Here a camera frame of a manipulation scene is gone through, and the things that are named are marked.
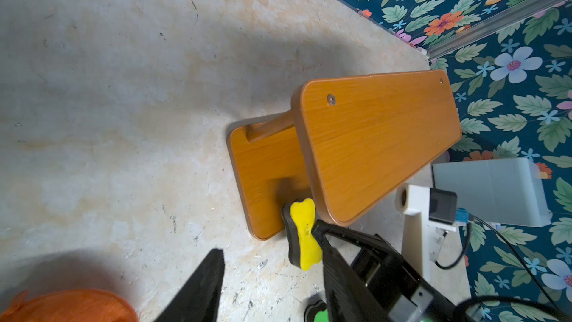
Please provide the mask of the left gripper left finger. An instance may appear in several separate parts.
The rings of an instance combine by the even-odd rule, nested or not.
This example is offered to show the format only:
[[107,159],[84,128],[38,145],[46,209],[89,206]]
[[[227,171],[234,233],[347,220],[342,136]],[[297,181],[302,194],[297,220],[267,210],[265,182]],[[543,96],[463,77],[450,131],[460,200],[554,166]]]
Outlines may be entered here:
[[224,270],[223,250],[210,250],[156,321],[216,321]]

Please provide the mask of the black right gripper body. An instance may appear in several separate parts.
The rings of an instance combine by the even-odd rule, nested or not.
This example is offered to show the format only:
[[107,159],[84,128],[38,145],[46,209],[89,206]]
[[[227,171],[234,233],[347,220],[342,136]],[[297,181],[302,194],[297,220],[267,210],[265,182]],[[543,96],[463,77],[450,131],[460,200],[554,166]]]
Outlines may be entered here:
[[352,239],[351,263],[360,282],[350,293],[351,321],[473,321],[454,317],[456,306],[379,236]]

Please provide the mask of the green eraser bottom shelf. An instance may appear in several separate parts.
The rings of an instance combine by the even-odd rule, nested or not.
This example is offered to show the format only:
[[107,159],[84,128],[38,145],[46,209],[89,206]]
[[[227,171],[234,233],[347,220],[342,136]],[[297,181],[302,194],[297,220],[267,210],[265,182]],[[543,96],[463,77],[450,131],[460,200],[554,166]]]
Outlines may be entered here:
[[307,306],[304,312],[304,322],[329,322],[326,302],[318,300]]

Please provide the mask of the yellow eraser bottom shelf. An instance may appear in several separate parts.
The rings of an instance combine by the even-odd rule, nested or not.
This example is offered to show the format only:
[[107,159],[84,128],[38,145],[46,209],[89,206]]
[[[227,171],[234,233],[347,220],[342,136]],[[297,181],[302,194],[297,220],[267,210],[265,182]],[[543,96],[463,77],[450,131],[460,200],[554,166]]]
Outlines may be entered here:
[[323,259],[323,252],[312,235],[316,208],[311,198],[287,203],[282,207],[282,220],[288,241],[288,258],[303,271],[310,270]]

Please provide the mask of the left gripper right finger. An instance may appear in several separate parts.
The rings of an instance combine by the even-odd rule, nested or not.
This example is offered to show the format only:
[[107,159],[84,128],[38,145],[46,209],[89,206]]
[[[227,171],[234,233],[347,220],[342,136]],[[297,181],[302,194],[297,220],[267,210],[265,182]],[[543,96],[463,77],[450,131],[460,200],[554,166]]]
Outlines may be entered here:
[[389,321],[387,290],[391,248],[367,246],[351,266],[338,250],[325,244],[323,276],[331,321]]

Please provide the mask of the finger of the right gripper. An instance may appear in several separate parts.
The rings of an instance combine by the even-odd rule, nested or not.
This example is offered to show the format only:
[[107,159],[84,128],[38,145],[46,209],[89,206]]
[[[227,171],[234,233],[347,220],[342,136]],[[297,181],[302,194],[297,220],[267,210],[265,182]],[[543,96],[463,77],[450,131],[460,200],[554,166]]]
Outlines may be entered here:
[[327,237],[333,236],[372,253],[391,253],[391,246],[378,236],[332,225],[322,220],[315,222],[312,228],[312,235],[321,247],[330,246]]

